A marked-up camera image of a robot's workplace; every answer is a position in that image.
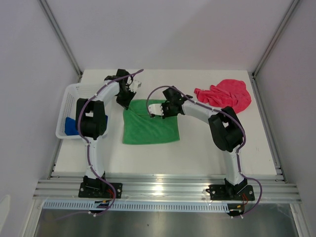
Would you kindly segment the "green microfiber towel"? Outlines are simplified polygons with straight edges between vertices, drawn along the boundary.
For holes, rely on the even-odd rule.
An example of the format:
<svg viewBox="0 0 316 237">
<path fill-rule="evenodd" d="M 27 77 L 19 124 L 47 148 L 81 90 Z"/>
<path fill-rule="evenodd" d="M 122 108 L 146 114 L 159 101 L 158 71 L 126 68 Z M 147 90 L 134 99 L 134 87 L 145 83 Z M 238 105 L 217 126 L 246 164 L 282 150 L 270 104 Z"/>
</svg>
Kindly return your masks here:
<svg viewBox="0 0 316 237">
<path fill-rule="evenodd" d="M 180 140 L 177 117 L 150 117 L 145 99 L 132 100 L 123 111 L 123 121 L 123 144 L 153 145 Z"/>
</svg>

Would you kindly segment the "blue microfiber towel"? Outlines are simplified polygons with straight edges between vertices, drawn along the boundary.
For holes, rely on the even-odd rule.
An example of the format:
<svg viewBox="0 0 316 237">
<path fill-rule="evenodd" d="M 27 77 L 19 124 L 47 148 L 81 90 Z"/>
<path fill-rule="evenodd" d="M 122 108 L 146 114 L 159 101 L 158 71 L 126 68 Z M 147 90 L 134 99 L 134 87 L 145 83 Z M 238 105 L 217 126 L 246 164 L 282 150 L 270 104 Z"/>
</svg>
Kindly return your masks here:
<svg viewBox="0 0 316 237">
<path fill-rule="evenodd" d="M 101 116 L 97 121 L 94 120 L 94 117 L 83 116 L 81 120 L 81 133 L 85 137 L 98 137 L 105 133 L 107 129 L 108 116 Z M 70 118 L 66 117 L 65 121 L 65 133 L 68 136 L 79 135 L 77 122 Z"/>
</svg>

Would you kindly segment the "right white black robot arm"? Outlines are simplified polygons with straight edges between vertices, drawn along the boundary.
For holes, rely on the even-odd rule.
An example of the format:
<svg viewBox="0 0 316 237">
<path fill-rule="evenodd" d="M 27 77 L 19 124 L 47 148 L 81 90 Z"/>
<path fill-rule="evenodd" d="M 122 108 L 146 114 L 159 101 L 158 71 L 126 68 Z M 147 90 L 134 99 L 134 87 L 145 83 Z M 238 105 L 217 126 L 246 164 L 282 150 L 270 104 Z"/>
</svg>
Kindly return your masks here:
<svg viewBox="0 0 316 237">
<path fill-rule="evenodd" d="M 245 144 L 244 129 L 232 107 L 216 109 L 194 101 L 177 88 L 163 91 L 166 101 L 160 105 L 162 118 L 187 115 L 209 125 L 215 146 L 224 154 L 226 166 L 225 193 L 231 199 L 243 194 L 247 179 L 241 173 L 239 151 Z"/>
</svg>

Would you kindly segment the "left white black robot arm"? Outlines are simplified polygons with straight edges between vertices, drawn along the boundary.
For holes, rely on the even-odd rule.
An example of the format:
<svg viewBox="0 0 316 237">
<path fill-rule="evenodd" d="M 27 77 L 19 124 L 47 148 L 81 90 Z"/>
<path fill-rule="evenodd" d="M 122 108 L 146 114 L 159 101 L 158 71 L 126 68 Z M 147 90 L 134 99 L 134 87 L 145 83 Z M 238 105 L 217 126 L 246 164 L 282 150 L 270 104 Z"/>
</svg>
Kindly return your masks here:
<svg viewBox="0 0 316 237">
<path fill-rule="evenodd" d="M 80 198 L 115 199 L 118 196 L 117 191 L 121 189 L 121 185 L 110 183 L 105 177 L 102 143 L 110 120 L 106 115 L 106 106 L 116 98 L 116 102 L 127 110 L 141 86 L 134 79 L 141 72 L 139 70 L 131 74 L 125 69 L 118 69 L 115 75 L 104 79 L 101 88 L 91 98 L 77 100 L 75 125 L 85 144 L 87 155 L 87 170 L 80 184 Z"/>
</svg>

